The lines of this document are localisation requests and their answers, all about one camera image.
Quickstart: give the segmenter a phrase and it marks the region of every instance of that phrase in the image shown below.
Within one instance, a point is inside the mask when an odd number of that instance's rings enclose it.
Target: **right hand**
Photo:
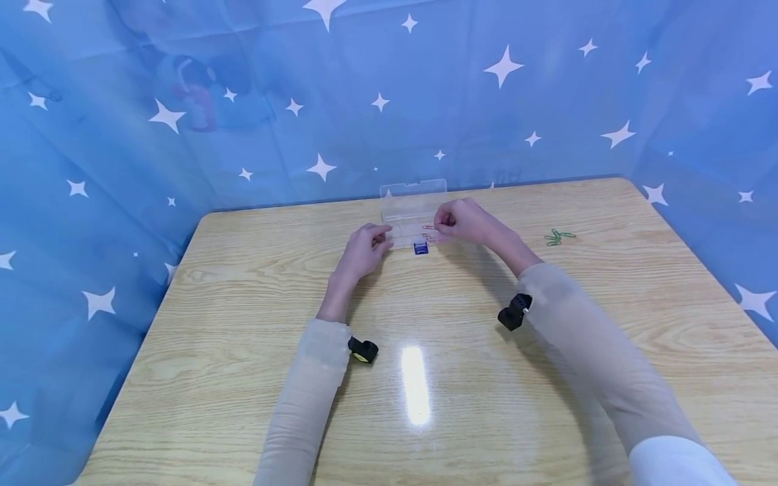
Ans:
[[[435,229],[442,235],[486,246],[506,232],[513,233],[472,198],[442,204],[435,214]]]

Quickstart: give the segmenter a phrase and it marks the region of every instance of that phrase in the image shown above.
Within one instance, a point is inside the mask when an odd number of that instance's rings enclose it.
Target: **white star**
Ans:
[[[662,191],[664,191],[664,182],[659,184],[659,187],[643,186],[643,189],[645,189],[646,194],[648,194],[647,199],[649,203],[653,204],[656,202],[661,205],[669,206],[668,202],[664,200],[664,196],[662,195]]]
[[[771,70],[759,76],[758,78],[746,79],[746,81],[751,84],[751,89],[748,90],[748,94],[746,96],[750,96],[754,91],[759,91],[760,89],[772,88],[773,85],[770,84],[770,75],[772,73],[773,71]]]
[[[89,292],[81,292],[86,297],[87,304],[87,317],[86,320],[91,320],[92,316],[98,311],[103,311],[111,314],[115,314],[114,306],[114,294],[116,293],[116,287],[113,287],[107,294],[98,295],[90,294]]]
[[[51,7],[54,5],[51,3],[41,2],[40,0],[27,0],[27,5],[25,5],[22,10],[25,12],[35,12],[39,16],[46,19],[46,22],[51,23],[51,19],[49,19],[48,11]]]
[[[5,255],[0,255],[0,268],[13,270],[13,267],[11,266],[11,259],[14,255],[16,255],[16,250],[12,251],[11,253],[6,253]]]
[[[321,159],[321,155],[319,154],[316,154],[316,157],[318,158],[316,165],[306,170],[306,172],[315,172],[321,176],[321,179],[324,182],[327,182],[327,173],[333,169],[337,169],[337,167],[325,164],[324,160]]]
[[[46,107],[46,98],[43,98],[42,96],[35,96],[29,91],[27,92],[28,95],[30,95],[30,106],[31,107],[39,107],[43,108],[44,110],[48,111],[48,108]]]
[[[324,20],[324,26],[327,27],[327,32],[329,32],[332,11],[344,3],[345,0],[310,0],[310,2],[303,5],[303,8],[318,12],[321,19]]]
[[[637,73],[640,74],[640,72],[645,68],[647,65],[651,64],[651,60],[648,58],[648,52],[643,53],[643,58],[638,61],[638,63],[635,65],[637,68]]]
[[[605,138],[610,138],[611,149],[613,149],[615,146],[617,146],[621,142],[624,142],[627,138],[633,136],[635,133],[637,132],[629,131],[629,120],[627,120],[624,126],[618,129],[617,131],[612,131],[611,133],[605,133],[600,136]]]
[[[755,294],[754,292],[750,292],[746,290],[745,288],[742,288],[740,285],[735,284],[735,287],[738,288],[738,292],[740,292],[741,301],[738,302],[740,304],[740,308],[743,310],[753,310],[758,315],[764,317],[770,322],[773,321],[773,316],[770,315],[770,312],[767,310],[767,301],[770,300],[773,295],[776,294],[776,291],[772,292],[765,292],[763,294]]]
[[[172,128],[173,131],[178,133],[178,119],[183,117],[186,112],[185,111],[170,111],[167,108],[165,108],[165,105],[161,104],[157,98],[154,98],[154,101],[156,101],[156,107],[157,107],[157,114],[153,117],[149,118],[149,121],[156,121],[157,123],[164,123],[168,127]]]
[[[227,92],[224,93],[224,97],[232,101],[233,103],[235,103],[235,96],[237,96],[237,94],[230,91],[230,88],[227,88]]]
[[[411,14],[408,14],[408,18],[401,24],[403,27],[408,29],[408,33],[411,33],[413,30],[413,26],[416,25],[418,22],[416,22],[413,17],[411,17]]]
[[[167,268],[167,284],[170,285],[173,282],[173,277],[176,276],[178,265],[165,264],[165,268]]]
[[[76,194],[81,194],[85,198],[89,197],[89,195],[86,193],[86,189],[84,188],[84,186],[86,186],[86,182],[73,182],[72,180],[68,180],[68,184],[70,184],[71,196],[75,196]]]
[[[523,68],[523,67],[524,67],[523,64],[518,64],[510,60],[510,45],[508,45],[505,47],[503,58],[500,59],[497,64],[493,66],[489,66],[488,68],[484,69],[484,72],[491,72],[492,74],[496,75],[498,88],[502,88],[505,78],[511,72],[514,72],[518,68]]]
[[[538,137],[538,133],[537,132],[533,131],[532,135],[530,135],[529,137],[526,137],[524,139],[524,141],[527,142],[528,144],[530,144],[530,147],[532,147],[534,145],[534,143],[537,142],[538,140],[540,140],[541,138],[542,137]]]
[[[376,98],[375,101],[373,101],[371,103],[371,105],[373,105],[374,107],[378,107],[378,111],[383,113],[384,112],[384,105],[386,103],[389,103],[389,100],[385,100],[384,97],[381,96],[381,93],[378,93],[378,97]]]
[[[8,430],[11,430],[11,427],[13,427],[17,421],[30,418],[29,415],[25,415],[19,411],[16,402],[13,402],[11,406],[8,407],[8,410],[0,410],[0,417],[5,419],[5,425],[8,427]]]
[[[300,108],[302,107],[303,105],[295,103],[294,98],[289,98],[289,106],[287,106],[286,109],[294,113],[294,116],[298,117],[299,115],[297,112],[300,111]]]
[[[592,52],[594,49],[597,49],[597,46],[594,45],[594,42],[592,42],[594,39],[589,39],[589,42],[583,47],[578,47],[579,51],[583,52],[583,56],[586,57],[587,54]]]

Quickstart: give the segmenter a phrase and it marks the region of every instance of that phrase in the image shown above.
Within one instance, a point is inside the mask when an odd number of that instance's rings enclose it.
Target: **blue backdrop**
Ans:
[[[621,174],[778,342],[774,0],[0,14],[0,484],[76,479],[212,211]]]

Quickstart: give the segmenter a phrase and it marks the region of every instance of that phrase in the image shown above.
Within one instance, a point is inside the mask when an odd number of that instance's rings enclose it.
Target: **wood grain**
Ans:
[[[577,279],[736,479],[778,484],[776,350],[629,182],[451,196],[474,197]],[[327,277],[348,234],[379,218],[378,200],[203,218],[79,486],[251,484]],[[546,246],[552,228],[577,238]],[[514,286],[481,248],[393,251],[350,318],[380,356],[350,367],[314,483],[628,484],[612,426],[570,370],[497,323]],[[423,377],[403,368],[419,354]]]

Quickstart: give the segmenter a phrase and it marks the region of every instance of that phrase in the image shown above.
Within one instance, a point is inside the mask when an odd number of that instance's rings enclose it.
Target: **sleeve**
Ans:
[[[702,444],[669,385],[564,271],[536,264],[519,276],[519,291],[532,297],[529,324],[595,395],[627,454],[661,435]]]
[[[307,486],[335,393],[349,363],[351,330],[308,323],[275,405],[254,486]]]
[[[629,453],[635,486],[737,486],[716,457],[697,442],[662,435]]]

